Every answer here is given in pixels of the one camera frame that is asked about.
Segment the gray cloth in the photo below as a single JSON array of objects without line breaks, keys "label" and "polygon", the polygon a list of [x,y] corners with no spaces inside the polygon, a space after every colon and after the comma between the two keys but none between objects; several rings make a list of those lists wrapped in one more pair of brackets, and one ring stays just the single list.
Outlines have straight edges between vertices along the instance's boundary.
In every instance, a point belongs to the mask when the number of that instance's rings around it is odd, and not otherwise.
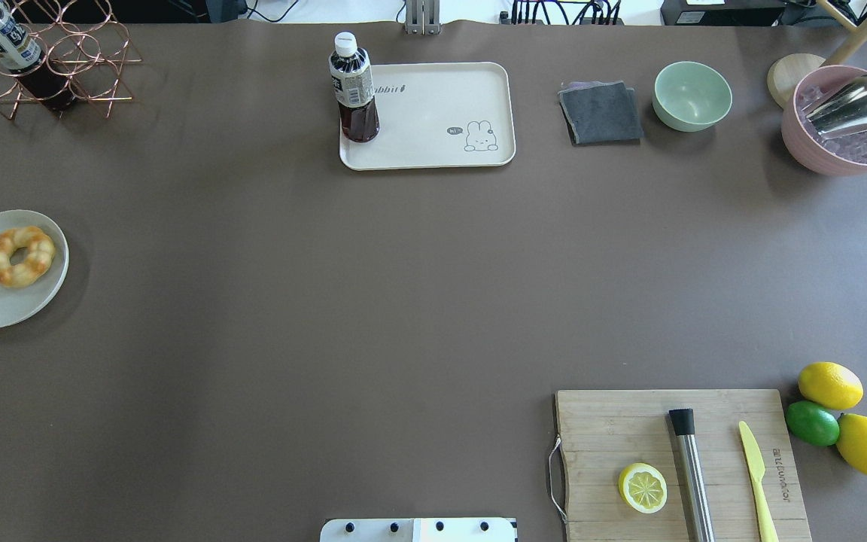
[{"label": "gray cloth", "polygon": [[623,81],[570,83],[558,92],[564,119],[575,145],[640,139],[634,89]]}]

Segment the white bottle cap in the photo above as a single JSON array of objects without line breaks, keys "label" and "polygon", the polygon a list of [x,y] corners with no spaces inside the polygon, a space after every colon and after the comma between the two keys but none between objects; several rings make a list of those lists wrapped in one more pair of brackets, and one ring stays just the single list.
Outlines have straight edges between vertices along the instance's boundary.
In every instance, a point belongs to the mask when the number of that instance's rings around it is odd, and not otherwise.
[{"label": "white bottle cap", "polygon": [[357,54],[357,38],[350,32],[341,32],[333,38],[336,54],[348,58]]}]

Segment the green lime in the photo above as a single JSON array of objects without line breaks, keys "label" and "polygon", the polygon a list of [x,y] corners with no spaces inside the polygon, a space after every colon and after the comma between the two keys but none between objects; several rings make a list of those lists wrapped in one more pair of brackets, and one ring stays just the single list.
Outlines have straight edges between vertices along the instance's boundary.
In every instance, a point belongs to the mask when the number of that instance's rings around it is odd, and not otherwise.
[{"label": "green lime", "polygon": [[788,405],[785,422],[788,422],[792,435],[815,446],[831,446],[841,433],[835,416],[812,401],[799,401]]}]

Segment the bottle label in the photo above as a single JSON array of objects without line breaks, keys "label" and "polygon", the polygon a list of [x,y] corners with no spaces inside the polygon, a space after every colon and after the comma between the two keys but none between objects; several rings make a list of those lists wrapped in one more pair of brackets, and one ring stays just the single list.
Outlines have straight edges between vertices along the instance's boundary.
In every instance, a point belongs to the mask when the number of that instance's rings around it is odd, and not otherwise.
[{"label": "bottle label", "polygon": [[344,73],[337,69],[330,71],[333,75],[333,90],[337,102],[356,108],[370,103],[373,99],[373,77],[370,74],[370,66],[366,66],[358,73]]},{"label": "bottle label", "polygon": [[0,61],[10,71],[19,71],[34,65],[41,55],[41,47],[30,37],[25,27],[14,18],[3,21],[0,27]]}]

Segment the green bowl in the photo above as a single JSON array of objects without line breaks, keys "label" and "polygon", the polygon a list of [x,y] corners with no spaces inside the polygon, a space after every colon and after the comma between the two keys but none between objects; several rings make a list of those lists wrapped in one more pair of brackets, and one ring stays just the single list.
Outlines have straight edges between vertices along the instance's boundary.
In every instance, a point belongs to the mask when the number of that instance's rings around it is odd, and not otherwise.
[{"label": "green bowl", "polygon": [[699,62],[675,62],[654,79],[654,112],[682,132],[713,126],[732,109],[732,87],[719,72]]}]

